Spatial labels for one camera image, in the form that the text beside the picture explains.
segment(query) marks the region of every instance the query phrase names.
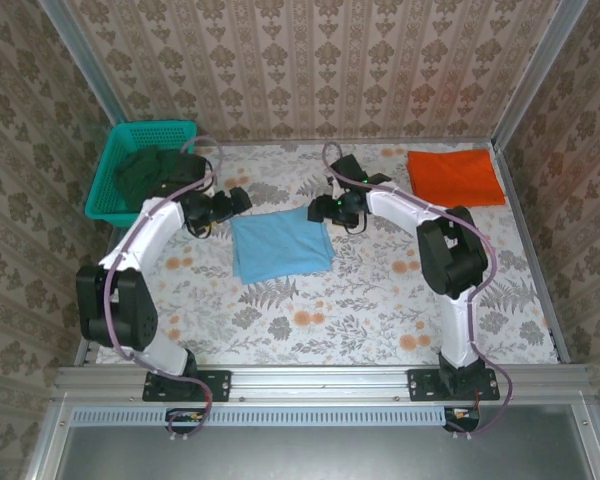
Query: blue towel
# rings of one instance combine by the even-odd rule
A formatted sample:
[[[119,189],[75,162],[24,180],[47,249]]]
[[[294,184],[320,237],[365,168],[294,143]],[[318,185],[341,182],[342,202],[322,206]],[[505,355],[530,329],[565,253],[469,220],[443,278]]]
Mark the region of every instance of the blue towel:
[[[244,285],[331,270],[327,227],[307,220],[307,207],[231,219],[233,273]]]

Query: patterned wallpaper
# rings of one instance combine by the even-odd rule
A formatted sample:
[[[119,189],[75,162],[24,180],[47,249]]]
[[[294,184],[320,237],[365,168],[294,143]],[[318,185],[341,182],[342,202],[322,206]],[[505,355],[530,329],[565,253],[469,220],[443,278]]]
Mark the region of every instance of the patterned wallpaper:
[[[559,0],[68,0],[128,119],[487,137]]]
[[[590,0],[506,156],[574,361],[600,398],[600,0]]]
[[[35,445],[80,339],[79,265],[105,248],[83,200],[108,121],[35,1],[0,1],[0,479]]]

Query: teal plastic basket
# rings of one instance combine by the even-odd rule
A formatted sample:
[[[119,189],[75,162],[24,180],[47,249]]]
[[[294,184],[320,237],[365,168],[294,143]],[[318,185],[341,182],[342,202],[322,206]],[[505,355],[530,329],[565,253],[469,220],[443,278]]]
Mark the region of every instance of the teal plastic basket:
[[[157,145],[160,150],[180,149],[195,135],[196,124],[181,120],[121,123],[113,127],[91,185],[85,215],[116,227],[133,225],[139,212],[129,209],[120,196],[114,181],[116,167],[129,154],[145,147]]]

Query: black mounting plate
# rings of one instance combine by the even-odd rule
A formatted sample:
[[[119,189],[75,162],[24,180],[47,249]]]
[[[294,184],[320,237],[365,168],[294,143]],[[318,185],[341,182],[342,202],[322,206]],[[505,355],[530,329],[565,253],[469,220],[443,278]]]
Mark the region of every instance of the black mounting plate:
[[[230,370],[198,370],[197,378],[211,389],[214,403],[229,401]],[[144,381],[142,400],[145,402],[204,402],[204,392],[193,383],[169,380],[148,372]]]
[[[409,385],[409,396],[412,402],[431,402],[431,401],[475,401],[478,389],[480,401],[500,400],[500,390],[496,380],[496,374],[491,368],[483,369],[479,375],[472,380],[472,388],[452,395],[445,387],[440,378],[439,368],[422,368],[407,370],[407,379]]]

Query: patterned table surface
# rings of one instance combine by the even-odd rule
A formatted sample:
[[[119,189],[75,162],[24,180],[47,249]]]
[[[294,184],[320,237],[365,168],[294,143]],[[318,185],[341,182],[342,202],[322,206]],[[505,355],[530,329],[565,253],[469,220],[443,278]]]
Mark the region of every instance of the patterned table surface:
[[[409,149],[470,148],[490,147],[343,145],[369,174],[385,173],[407,191]],[[210,148],[200,150],[217,160]],[[307,144],[227,147],[220,184],[247,190],[254,205],[250,215],[308,205],[327,186],[321,150],[322,145]],[[556,363],[511,208],[472,208],[471,213],[490,236],[499,260],[495,281],[479,297],[478,344],[501,363]],[[147,278],[160,328],[190,348],[200,364],[437,363],[440,310],[420,273],[412,233],[374,217],[361,235],[347,235],[329,224],[336,251],[332,271],[243,286],[232,272],[229,229],[228,223],[221,224],[206,240],[179,231]],[[97,362],[122,361],[100,348]]]

